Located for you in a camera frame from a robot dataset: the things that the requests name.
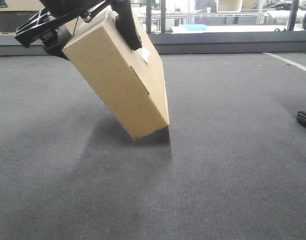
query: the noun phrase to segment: white sticker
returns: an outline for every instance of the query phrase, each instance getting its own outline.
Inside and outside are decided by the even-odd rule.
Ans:
[[[149,56],[150,51],[147,50],[145,47],[142,47],[138,50],[139,54],[141,55],[142,59],[148,64],[149,63]]]

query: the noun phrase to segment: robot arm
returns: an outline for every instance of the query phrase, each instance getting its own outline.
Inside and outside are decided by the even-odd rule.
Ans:
[[[15,33],[15,39],[26,48],[41,39],[48,54],[67,59],[62,49],[72,36],[64,24],[77,17],[89,23],[109,5],[118,14],[115,27],[128,46],[134,51],[142,47],[130,0],[40,0],[40,2],[45,8],[18,27]]]

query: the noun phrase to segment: car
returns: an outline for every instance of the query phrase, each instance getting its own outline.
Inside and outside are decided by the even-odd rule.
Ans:
[[[287,10],[290,11],[292,7],[292,2],[278,2],[269,7],[270,10]]]
[[[306,10],[306,0],[300,1],[299,6],[302,8],[302,10]]]

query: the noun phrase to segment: white tape line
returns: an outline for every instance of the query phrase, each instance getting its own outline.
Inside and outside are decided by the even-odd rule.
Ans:
[[[285,63],[287,63],[287,64],[293,65],[293,66],[297,67],[298,69],[301,69],[301,70],[303,70],[303,71],[306,72],[306,66],[303,66],[303,65],[301,65],[301,64],[299,64],[299,63],[297,63],[297,62],[295,62],[295,61],[291,61],[291,60],[289,60],[289,59],[287,59],[287,58],[278,56],[278,55],[273,54],[273,53],[270,53],[270,52],[263,52],[263,53],[264,53],[265,55],[271,56],[271,57],[273,57],[273,58],[275,58],[275,59],[279,59],[279,60],[281,60],[281,61],[283,61],[283,62],[285,62]]]

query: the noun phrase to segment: blue object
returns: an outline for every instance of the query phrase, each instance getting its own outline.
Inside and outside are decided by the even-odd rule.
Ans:
[[[189,31],[205,31],[208,29],[208,26],[204,24],[181,24],[180,26],[183,26]]]

